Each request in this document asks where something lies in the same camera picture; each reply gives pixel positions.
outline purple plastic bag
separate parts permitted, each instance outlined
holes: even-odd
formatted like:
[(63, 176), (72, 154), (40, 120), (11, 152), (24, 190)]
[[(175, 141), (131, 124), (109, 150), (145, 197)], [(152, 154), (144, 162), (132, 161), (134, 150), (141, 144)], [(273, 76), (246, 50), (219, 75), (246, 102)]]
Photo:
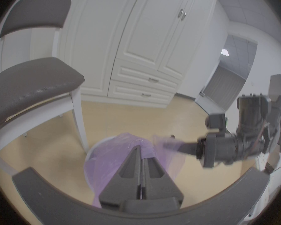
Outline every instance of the purple plastic bag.
[(163, 148), (164, 143), (171, 143), (178, 149), (183, 143), (173, 138), (153, 137), (154, 145), (141, 137), (122, 133), (96, 147), (89, 160), (84, 163), (84, 173), (87, 182), (95, 193), (93, 206), (101, 208), (99, 194), (109, 183), (121, 166), (131, 149), (141, 146), (141, 158), (157, 158), (172, 179), (175, 179), (182, 168), (185, 155)]

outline door handle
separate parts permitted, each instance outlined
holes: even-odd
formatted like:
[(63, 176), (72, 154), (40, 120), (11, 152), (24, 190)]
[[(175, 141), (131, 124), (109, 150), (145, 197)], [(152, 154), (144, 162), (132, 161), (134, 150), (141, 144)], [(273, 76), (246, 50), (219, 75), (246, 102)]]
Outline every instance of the door handle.
[(148, 98), (148, 97), (150, 97), (150, 96), (152, 96), (152, 95), (151, 95), (151, 94), (144, 94), (144, 93), (142, 93), (142, 96)]
[(182, 18), (181, 18), (181, 21), (184, 20), (185, 16), (186, 16), (186, 12), (183, 14), (183, 16), (182, 16)]
[(179, 13), (178, 13), (178, 18), (181, 17), (182, 13), (183, 13), (183, 9), (181, 9), (181, 10), (179, 11)]
[(157, 82), (159, 82), (159, 80), (154, 79), (154, 78), (150, 78), (150, 77), (149, 77), (148, 81), (151, 82), (151, 83), (157, 83)]

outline wooden floor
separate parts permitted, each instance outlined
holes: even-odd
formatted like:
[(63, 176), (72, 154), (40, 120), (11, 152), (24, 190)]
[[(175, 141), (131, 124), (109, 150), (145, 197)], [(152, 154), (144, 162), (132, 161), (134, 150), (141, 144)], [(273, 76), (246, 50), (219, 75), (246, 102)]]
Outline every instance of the wooden floor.
[[(105, 137), (123, 132), (149, 140), (154, 134), (166, 137), (174, 134), (176, 139), (184, 141), (197, 141), (207, 132), (206, 112), (192, 100), (176, 96), (166, 109), (82, 102), (82, 111), (90, 147)], [(71, 112), (37, 126), (27, 137), (18, 137), (0, 152), (0, 156), (18, 171), (34, 167), (61, 191), (92, 204), (94, 194), (83, 172), (86, 154), (79, 143)], [(242, 162), (203, 169), (195, 157), (187, 156), (175, 180), (185, 197), (182, 207), (214, 196), (243, 172)], [(1, 169), (0, 186), (31, 224), (41, 224), (21, 199), (11, 177)]]

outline drawer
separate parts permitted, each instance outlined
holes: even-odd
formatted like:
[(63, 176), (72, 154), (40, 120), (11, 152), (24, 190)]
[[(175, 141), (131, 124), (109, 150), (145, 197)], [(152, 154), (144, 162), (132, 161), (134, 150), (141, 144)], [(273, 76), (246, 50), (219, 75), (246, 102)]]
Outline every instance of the drawer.
[(111, 79), (161, 89), (172, 93), (176, 93), (181, 82), (157, 70), (119, 58), (115, 59)]
[(110, 80), (108, 97), (142, 102), (168, 104), (174, 93), (165, 92), (145, 86)]

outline ceiling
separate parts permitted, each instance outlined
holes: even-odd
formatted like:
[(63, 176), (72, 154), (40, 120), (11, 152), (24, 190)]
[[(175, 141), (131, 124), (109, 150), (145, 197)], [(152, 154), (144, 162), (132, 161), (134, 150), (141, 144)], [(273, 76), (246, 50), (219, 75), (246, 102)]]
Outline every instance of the ceiling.
[(229, 57), (220, 56), (220, 66), (247, 79), (253, 65), (257, 44), (240, 37), (228, 35), (224, 45)]
[(264, 0), (219, 0), (228, 18), (258, 28), (281, 43), (281, 24)]

